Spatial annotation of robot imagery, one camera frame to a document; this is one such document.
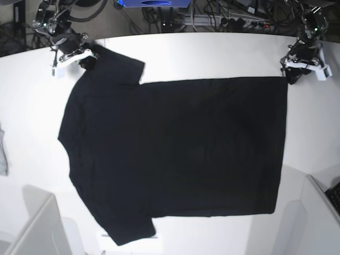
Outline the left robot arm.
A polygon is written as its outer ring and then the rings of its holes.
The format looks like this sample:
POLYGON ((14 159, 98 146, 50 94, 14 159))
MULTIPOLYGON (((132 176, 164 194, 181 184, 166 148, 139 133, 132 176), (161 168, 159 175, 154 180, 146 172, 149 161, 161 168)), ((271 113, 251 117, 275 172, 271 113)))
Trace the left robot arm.
POLYGON ((288 45, 287 54, 281 58, 281 72, 289 84, 309 73, 314 73, 319 81, 333 75, 326 63, 324 49, 320 41, 328 29, 328 22, 321 7, 310 6, 304 1, 286 1, 297 22, 297 39, 288 45))

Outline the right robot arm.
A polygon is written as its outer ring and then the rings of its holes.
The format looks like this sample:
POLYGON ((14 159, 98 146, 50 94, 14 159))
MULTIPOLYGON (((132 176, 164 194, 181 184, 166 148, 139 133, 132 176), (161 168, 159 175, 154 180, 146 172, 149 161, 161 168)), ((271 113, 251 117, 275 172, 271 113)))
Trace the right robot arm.
POLYGON ((71 8, 77 1, 42 1, 33 21, 33 30, 45 36, 54 52, 52 70, 77 63, 85 70, 93 70, 98 54, 88 44, 86 33, 77 33, 70 20, 71 8))

